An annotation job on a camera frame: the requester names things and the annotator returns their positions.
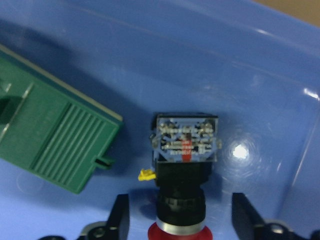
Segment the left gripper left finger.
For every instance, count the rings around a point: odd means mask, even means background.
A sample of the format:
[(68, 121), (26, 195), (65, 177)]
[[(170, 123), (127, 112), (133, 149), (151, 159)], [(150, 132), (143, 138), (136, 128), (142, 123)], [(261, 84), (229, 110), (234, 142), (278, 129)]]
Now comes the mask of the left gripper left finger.
[(127, 240), (130, 228), (129, 195), (119, 194), (105, 225), (106, 240)]

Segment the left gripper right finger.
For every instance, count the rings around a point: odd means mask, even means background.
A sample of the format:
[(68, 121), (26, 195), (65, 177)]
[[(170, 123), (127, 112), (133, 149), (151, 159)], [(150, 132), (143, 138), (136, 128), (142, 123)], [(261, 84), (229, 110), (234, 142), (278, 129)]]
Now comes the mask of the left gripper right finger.
[(232, 194), (231, 221), (239, 240), (262, 239), (266, 223), (244, 193)]

